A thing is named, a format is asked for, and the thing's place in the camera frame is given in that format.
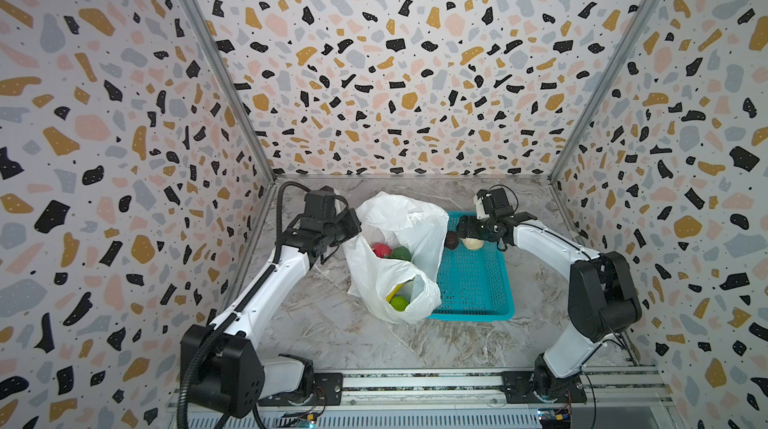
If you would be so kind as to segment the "teal plastic basket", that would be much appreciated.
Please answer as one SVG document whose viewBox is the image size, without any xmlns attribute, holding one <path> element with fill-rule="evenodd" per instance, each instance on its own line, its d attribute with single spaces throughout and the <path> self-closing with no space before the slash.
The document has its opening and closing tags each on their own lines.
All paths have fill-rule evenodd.
<svg viewBox="0 0 768 429">
<path fill-rule="evenodd" d="M 442 304 L 430 319 L 493 322 L 514 316 L 504 256 L 494 244 L 485 243 L 475 251 L 462 243 L 457 249 L 444 249 L 437 284 Z"/>
</svg>

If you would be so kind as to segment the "yellow banana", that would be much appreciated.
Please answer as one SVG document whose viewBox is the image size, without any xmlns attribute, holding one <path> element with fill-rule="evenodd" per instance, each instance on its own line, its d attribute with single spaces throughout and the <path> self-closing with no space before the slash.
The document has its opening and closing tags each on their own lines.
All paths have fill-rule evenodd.
<svg viewBox="0 0 768 429">
<path fill-rule="evenodd" d="M 403 290 L 407 282 L 395 286 L 395 288 L 386 296 L 386 301 L 390 303 L 394 298 L 403 297 Z"/>
</svg>

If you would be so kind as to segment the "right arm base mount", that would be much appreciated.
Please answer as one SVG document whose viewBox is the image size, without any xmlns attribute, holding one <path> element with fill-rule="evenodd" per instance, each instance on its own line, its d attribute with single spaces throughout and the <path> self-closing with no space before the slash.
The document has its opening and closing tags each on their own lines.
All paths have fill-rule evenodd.
<svg viewBox="0 0 768 429">
<path fill-rule="evenodd" d="M 546 369 L 513 370 L 501 373 L 501 390 L 508 404 L 586 403 L 587 395 L 578 375 L 556 378 Z"/>
</svg>

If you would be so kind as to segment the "white plastic bag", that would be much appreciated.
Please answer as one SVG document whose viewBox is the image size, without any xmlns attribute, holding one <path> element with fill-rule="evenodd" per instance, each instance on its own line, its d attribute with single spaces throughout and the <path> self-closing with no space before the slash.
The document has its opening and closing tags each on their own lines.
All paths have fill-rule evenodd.
<svg viewBox="0 0 768 429">
<path fill-rule="evenodd" d="M 437 276 L 448 234 L 439 206 L 380 192 L 357 209 L 361 232 L 343 244 L 349 294 L 376 318 L 414 324 L 441 304 Z"/>
</svg>

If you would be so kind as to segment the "aluminium corner post right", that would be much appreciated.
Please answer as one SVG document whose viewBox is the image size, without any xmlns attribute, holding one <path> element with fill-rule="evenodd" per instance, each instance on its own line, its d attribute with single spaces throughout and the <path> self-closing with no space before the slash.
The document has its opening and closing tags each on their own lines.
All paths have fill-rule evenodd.
<svg viewBox="0 0 768 429">
<path fill-rule="evenodd" d="M 616 46 L 614 55 L 609 60 L 602 75 L 597 79 L 597 84 L 592 92 L 584 111 L 578 121 L 573 125 L 573 131 L 566 141 L 565 147 L 558 156 L 552 171 L 548 175 L 548 182 L 554 185 L 556 180 L 565 172 L 569 158 L 576 151 L 580 138 L 588 131 L 589 123 L 597 114 L 607 93 L 612 87 L 613 81 L 619 75 L 621 68 L 626 64 L 633 53 L 633 48 L 644 32 L 650 17 L 654 14 L 661 0 L 642 0 L 638 10 L 631 20 L 627 30 Z"/>
</svg>

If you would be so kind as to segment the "cream white round fruit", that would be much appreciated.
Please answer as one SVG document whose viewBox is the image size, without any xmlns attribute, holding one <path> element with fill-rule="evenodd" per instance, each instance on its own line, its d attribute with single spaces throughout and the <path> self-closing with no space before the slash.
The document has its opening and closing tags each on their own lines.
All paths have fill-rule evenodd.
<svg viewBox="0 0 768 429">
<path fill-rule="evenodd" d="M 463 244 L 463 246 L 469 251 L 481 250 L 485 245 L 485 242 L 483 240 L 475 239 L 475 238 L 461 238 L 460 241 Z"/>
</svg>

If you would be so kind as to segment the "dark purple fruit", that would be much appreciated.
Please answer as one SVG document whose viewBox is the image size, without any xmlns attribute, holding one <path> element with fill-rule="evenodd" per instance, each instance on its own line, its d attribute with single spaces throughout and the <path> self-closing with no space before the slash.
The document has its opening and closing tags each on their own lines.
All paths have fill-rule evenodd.
<svg viewBox="0 0 768 429">
<path fill-rule="evenodd" d="M 456 250 L 460 244 L 460 238 L 455 231 L 448 231 L 444 239 L 444 248 L 447 250 Z"/>
</svg>

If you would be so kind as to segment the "green avocado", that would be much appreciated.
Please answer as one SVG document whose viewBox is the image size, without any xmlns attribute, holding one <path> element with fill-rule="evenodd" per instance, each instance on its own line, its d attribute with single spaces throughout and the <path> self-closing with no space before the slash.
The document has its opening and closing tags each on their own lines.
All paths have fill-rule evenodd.
<svg viewBox="0 0 768 429">
<path fill-rule="evenodd" d="M 412 254 L 409 251 L 409 249 L 406 247 L 397 247 L 392 250 L 392 253 L 389 258 L 410 262 L 412 260 Z"/>
</svg>

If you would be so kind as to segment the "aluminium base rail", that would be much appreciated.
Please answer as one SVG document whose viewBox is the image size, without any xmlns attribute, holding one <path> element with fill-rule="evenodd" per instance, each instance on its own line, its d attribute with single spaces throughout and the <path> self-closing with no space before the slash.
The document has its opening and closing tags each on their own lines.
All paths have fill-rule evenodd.
<svg viewBox="0 0 768 429">
<path fill-rule="evenodd" d="M 554 402 L 538 399 L 523 369 L 330 370 L 304 404 L 271 396 L 256 414 L 199 406 L 191 428 L 682 428 L 651 367 L 588 367 Z"/>
</svg>

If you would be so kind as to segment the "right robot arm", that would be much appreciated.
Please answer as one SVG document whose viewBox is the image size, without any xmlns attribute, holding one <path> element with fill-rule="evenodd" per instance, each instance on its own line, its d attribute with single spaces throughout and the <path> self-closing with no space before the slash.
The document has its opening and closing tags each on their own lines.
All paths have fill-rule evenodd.
<svg viewBox="0 0 768 429">
<path fill-rule="evenodd" d="M 638 322 L 642 315 L 629 264 L 621 254 L 580 245 L 519 209 L 501 184 L 479 190 L 476 214 L 463 216 L 456 232 L 462 241 L 516 247 L 549 265 L 568 283 L 569 323 L 556 343 L 540 355 L 534 378 L 554 384 L 581 372 L 583 364 L 607 340 Z"/>
</svg>

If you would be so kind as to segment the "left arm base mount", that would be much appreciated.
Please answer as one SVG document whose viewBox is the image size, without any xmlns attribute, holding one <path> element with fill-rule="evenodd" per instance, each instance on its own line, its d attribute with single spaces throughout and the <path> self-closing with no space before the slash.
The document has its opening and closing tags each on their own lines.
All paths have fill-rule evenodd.
<svg viewBox="0 0 768 429">
<path fill-rule="evenodd" d="M 341 372 L 315 372 L 306 376 L 297 389 L 281 392 L 259 400 L 259 407 L 296 407 L 319 408 L 339 406 L 344 388 L 344 375 Z"/>
</svg>

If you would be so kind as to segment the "green lime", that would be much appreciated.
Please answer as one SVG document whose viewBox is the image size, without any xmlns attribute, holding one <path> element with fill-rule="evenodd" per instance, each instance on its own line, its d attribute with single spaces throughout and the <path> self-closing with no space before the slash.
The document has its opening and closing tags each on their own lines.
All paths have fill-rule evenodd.
<svg viewBox="0 0 768 429">
<path fill-rule="evenodd" d="M 404 312 L 409 306 L 410 301 L 401 295 L 395 295 L 389 300 L 391 307 L 397 312 Z"/>
</svg>

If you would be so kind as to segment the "aluminium corner post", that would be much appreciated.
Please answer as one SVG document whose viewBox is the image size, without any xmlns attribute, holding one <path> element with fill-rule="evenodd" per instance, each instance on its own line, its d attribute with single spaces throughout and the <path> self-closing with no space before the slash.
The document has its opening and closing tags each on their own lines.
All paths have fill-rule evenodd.
<svg viewBox="0 0 768 429">
<path fill-rule="evenodd" d="M 266 185 L 274 185 L 276 177 L 267 162 L 267 158 L 261 148 L 243 103 L 238 97 L 234 82 L 221 58 L 215 39 L 210 34 L 205 24 L 204 14 L 196 0 L 178 0 L 178 3 L 185 12 L 190 27 L 198 40 L 200 49 L 211 67 L 211 72 L 219 83 L 219 86 L 233 111 L 234 118 L 243 133 L 243 137 L 254 155 L 255 165 L 259 176 Z"/>
<path fill-rule="evenodd" d="M 650 17 L 654 14 L 661 0 L 642 0 L 638 10 L 631 20 L 627 30 L 616 46 L 614 55 L 609 60 L 602 75 L 597 79 L 597 84 L 592 92 L 584 111 L 578 121 L 573 125 L 573 131 L 566 141 L 565 147 L 558 156 L 552 171 L 548 175 L 548 182 L 554 185 L 556 180 L 565 172 L 569 158 L 576 151 L 580 138 L 588 131 L 589 123 L 597 114 L 607 93 L 612 87 L 613 81 L 619 75 L 621 68 L 626 64 L 633 53 L 633 48 L 644 32 Z"/>
</svg>

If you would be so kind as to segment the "aluminium corner post left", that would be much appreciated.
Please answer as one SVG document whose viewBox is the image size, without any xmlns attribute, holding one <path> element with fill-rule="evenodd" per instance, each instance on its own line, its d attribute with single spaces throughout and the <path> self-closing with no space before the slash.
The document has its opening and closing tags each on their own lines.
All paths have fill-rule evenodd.
<svg viewBox="0 0 768 429">
<path fill-rule="evenodd" d="M 205 24 L 204 14 L 196 0 L 178 0 L 178 3 L 185 12 L 190 27 L 198 40 L 200 49 L 211 67 L 211 72 L 219 83 L 219 86 L 233 111 L 234 118 L 243 133 L 243 137 L 254 155 L 255 165 L 259 176 L 266 185 L 274 185 L 276 177 L 267 162 L 267 158 L 261 148 L 243 103 L 238 97 L 234 82 L 221 58 L 215 39 L 210 34 Z"/>
</svg>

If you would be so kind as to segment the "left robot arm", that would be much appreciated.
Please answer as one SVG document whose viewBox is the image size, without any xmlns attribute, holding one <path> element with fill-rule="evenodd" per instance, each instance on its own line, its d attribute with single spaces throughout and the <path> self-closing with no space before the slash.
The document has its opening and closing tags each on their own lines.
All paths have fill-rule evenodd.
<svg viewBox="0 0 768 429">
<path fill-rule="evenodd" d="M 325 252 L 356 237 L 361 224 L 347 201 L 327 188 L 310 192 L 305 209 L 283 231 L 258 275 L 207 325 L 183 335 L 176 425 L 190 425 L 189 407 L 220 413 L 216 425 L 258 414 L 260 402 L 276 397 L 291 403 L 315 400 L 311 360 L 281 353 L 263 359 L 257 349 L 266 327 L 293 287 Z"/>
</svg>

